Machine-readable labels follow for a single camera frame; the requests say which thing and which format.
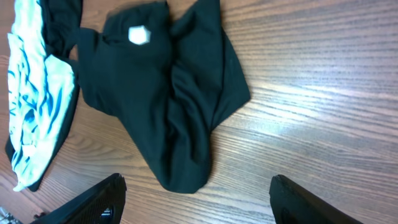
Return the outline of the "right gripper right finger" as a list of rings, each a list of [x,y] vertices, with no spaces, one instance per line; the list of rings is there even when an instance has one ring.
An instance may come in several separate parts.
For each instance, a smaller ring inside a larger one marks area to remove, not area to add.
[[[276,224],[361,224],[284,175],[275,175],[269,189]]]

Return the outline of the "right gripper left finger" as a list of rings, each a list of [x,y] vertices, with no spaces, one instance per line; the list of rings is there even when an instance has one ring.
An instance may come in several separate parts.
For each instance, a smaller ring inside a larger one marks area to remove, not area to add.
[[[114,173],[33,224],[120,224],[126,203],[126,182]]]

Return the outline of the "black t-shirt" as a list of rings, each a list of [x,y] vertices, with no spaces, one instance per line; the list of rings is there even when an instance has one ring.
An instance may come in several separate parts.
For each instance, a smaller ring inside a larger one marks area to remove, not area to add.
[[[125,9],[77,34],[84,101],[117,117],[164,189],[195,193],[210,176],[210,135],[250,100],[221,25],[199,0],[176,21],[166,2]]]

